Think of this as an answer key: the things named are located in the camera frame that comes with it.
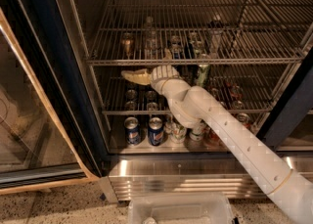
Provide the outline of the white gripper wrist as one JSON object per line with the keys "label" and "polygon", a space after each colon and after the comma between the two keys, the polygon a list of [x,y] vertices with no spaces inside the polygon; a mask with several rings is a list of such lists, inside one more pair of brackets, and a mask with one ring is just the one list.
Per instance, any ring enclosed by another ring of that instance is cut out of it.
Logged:
{"label": "white gripper wrist", "polygon": [[[168,48],[164,48],[164,60],[172,60],[171,51]],[[160,93],[163,84],[174,77],[179,76],[179,72],[173,66],[158,66],[153,69],[152,73],[149,74],[146,68],[138,70],[123,70],[121,75],[126,80],[139,84],[139,85],[150,85]]]}

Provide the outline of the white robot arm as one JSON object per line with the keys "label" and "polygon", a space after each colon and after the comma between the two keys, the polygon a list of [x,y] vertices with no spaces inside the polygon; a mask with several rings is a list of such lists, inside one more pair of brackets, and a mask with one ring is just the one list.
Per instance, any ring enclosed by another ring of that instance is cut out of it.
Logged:
{"label": "white robot arm", "polygon": [[171,65],[124,70],[121,75],[130,82],[152,86],[165,97],[171,113],[183,126],[192,129],[205,122],[289,219],[295,224],[313,224],[313,183],[290,168],[209,92],[189,85]]}

